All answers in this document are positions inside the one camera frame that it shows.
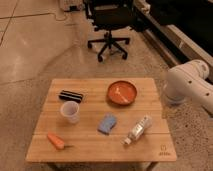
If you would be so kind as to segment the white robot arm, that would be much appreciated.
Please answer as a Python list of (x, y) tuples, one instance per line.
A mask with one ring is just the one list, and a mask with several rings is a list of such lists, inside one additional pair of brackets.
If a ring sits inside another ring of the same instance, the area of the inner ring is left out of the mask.
[(206, 81), (209, 73), (209, 66), (203, 60), (191, 60), (170, 68), (163, 87), (165, 102), (179, 105), (188, 97), (213, 115), (213, 84)]

